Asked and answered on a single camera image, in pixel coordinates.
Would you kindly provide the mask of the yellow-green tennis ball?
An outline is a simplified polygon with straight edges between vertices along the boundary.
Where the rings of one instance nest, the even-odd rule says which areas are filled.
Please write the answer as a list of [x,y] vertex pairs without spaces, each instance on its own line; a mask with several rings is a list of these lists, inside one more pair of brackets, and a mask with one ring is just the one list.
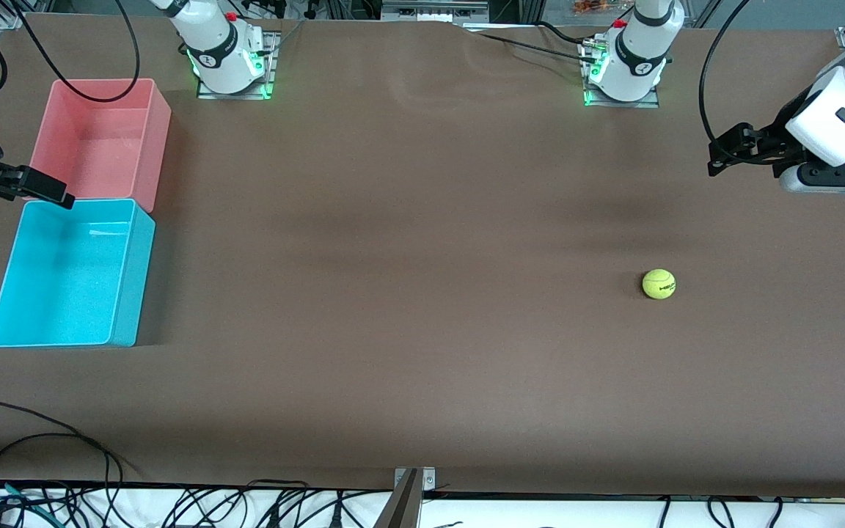
[[670,298],[676,290],[676,277],[664,268],[654,268],[643,275],[641,281],[643,292],[654,300]]

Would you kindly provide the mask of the pink plastic bin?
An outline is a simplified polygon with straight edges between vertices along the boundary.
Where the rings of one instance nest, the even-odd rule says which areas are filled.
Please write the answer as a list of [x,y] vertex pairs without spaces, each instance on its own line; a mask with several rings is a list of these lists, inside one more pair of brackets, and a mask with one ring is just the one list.
[[67,184],[77,199],[133,199],[155,206],[169,123],[169,104],[152,79],[136,80],[122,99],[109,97],[130,81],[75,79],[91,101],[54,81],[30,165]]

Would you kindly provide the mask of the silver mounting bracket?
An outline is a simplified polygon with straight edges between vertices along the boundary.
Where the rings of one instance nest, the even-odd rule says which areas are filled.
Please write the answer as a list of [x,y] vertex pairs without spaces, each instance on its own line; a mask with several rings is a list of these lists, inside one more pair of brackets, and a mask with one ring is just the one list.
[[434,467],[397,467],[395,469],[395,477],[393,477],[394,489],[396,489],[400,485],[400,482],[411,470],[416,470],[418,472],[418,477],[420,478],[420,482],[422,482],[420,488],[423,492],[435,491],[436,469]]

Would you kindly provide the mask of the brown table cover sheet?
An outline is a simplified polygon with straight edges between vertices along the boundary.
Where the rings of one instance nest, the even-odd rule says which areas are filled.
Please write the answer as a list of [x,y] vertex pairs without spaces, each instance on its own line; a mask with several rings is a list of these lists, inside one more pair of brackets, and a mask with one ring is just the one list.
[[[0,401],[131,480],[845,496],[845,195],[707,176],[714,31],[624,109],[564,58],[361,21],[285,21],[273,99],[198,100],[169,21],[132,26],[173,111],[139,341],[0,348]],[[0,447],[47,428],[0,408]]]

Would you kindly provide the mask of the aluminium frame profile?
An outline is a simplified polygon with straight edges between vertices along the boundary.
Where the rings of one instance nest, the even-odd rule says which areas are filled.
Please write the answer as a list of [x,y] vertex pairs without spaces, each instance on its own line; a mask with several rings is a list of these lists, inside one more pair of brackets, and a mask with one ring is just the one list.
[[382,21],[489,23],[489,0],[381,0]]

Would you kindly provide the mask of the blue plastic bin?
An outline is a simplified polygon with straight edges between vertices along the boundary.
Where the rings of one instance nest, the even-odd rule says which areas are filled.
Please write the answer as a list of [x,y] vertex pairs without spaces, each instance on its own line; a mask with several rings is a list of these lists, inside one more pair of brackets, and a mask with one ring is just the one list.
[[27,202],[0,288],[0,348],[134,345],[155,231],[133,199]]

